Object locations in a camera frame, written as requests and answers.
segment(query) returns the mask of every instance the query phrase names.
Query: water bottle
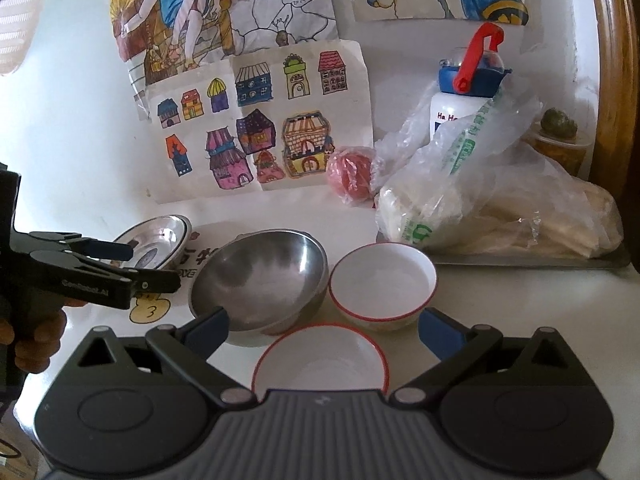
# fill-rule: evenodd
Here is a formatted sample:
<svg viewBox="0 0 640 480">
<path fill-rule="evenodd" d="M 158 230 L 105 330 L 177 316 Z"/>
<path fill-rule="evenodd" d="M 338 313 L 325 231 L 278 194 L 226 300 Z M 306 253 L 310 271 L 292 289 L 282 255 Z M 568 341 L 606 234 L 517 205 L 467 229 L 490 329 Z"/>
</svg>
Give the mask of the water bottle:
<svg viewBox="0 0 640 480">
<path fill-rule="evenodd" d="M 489 50 L 484 49 L 486 38 L 491 38 Z M 442 123 L 477 113 L 495 96 L 511 73 L 498 54 L 503 41 L 504 31 L 498 25 L 484 23 L 467 48 L 454 49 L 449 59 L 440 62 L 440 92 L 431 99 L 431 138 Z"/>
</svg>

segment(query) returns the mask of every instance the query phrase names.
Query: white bowl with red rim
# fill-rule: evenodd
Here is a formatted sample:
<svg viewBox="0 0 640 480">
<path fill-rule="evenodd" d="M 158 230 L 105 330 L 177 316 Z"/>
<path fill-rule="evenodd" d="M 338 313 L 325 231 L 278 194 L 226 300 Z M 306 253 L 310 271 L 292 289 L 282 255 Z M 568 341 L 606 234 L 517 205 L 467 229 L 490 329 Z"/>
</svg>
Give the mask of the white bowl with red rim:
<svg viewBox="0 0 640 480">
<path fill-rule="evenodd" d="M 380 332 L 414 322 L 438 285 L 436 268 L 418 249 L 391 242 L 360 247 L 334 267 L 329 294 L 351 322 Z"/>
<path fill-rule="evenodd" d="M 260 357 L 251 388 L 268 390 L 382 390 L 389 368 L 380 347 L 366 334 L 340 324 L 305 326 L 285 334 Z"/>
</svg>

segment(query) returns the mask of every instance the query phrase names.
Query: metal saucer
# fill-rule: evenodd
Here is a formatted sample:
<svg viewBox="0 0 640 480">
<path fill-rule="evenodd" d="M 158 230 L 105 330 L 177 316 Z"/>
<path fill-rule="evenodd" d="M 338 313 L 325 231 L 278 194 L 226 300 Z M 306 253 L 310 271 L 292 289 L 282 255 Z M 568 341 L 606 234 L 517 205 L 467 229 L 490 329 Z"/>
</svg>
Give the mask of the metal saucer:
<svg viewBox="0 0 640 480">
<path fill-rule="evenodd" d="M 116 267 L 164 269 L 178 263 L 191 237 L 191 222 L 180 215 L 167 215 L 146 220 L 125 231 L 114 241 L 133 247 L 128 262 L 110 261 Z"/>
</svg>

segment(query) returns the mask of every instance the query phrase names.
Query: white wall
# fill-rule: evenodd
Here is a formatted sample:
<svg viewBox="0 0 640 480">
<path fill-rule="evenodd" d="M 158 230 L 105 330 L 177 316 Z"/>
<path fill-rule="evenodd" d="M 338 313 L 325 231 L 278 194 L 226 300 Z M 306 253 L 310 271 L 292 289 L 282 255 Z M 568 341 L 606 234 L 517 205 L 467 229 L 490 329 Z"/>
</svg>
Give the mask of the white wall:
<svg viewBox="0 0 640 480">
<path fill-rule="evenodd" d="M 529 25 L 506 28 L 506 64 L 594 135 L 599 67 L 593 0 L 527 5 Z M 355 23 L 350 0 L 334 0 L 334 6 L 341 36 L 362 44 L 377 137 L 401 126 L 438 60 L 467 44 L 478 27 L 435 20 Z M 0 78 L 0 103 L 0 161 L 23 174 L 19 228 L 111 238 L 152 214 L 148 131 L 111 35 L 108 0 L 46 0 L 23 66 Z"/>
</svg>

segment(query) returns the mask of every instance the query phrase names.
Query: hand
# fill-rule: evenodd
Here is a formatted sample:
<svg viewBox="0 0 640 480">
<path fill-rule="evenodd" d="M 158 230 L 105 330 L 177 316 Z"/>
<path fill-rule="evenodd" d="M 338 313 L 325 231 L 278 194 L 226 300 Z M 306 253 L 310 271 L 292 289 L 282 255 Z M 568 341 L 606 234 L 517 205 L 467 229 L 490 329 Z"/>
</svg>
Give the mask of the hand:
<svg viewBox="0 0 640 480">
<path fill-rule="evenodd" d="M 220 3 L 213 4 L 209 10 L 209 17 L 212 21 L 216 22 L 220 19 Z"/>
<path fill-rule="evenodd" d="M 78 300 L 66 300 L 67 306 L 84 306 Z M 37 327 L 32 340 L 21 340 L 15 345 L 15 365 L 30 374 L 39 374 L 49 368 L 49 358 L 60 350 L 60 338 L 66 327 L 66 315 L 60 310 L 56 319 L 46 321 Z M 0 344 L 9 345 L 14 341 L 13 327 L 5 319 L 0 319 Z"/>
</svg>

